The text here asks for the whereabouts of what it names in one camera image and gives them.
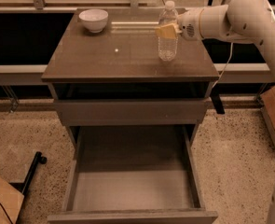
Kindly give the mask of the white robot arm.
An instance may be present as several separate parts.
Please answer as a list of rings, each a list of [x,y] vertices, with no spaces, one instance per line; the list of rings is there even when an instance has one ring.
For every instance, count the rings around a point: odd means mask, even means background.
[[[268,0],[230,0],[226,5],[190,9],[160,23],[156,34],[166,39],[252,43],[275,80],[275,13]]]

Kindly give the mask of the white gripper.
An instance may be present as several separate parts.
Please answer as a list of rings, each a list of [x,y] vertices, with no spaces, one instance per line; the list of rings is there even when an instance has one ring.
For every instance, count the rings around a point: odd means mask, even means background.
[[[172,22],[159,25],[155,28],[156,35],[160,38],[176,39],[181,34],[185,40],[202,40],[199,30],[199,20],[202,11],[202,8],[195,8],[180,14],[178,16],[178,24]]]

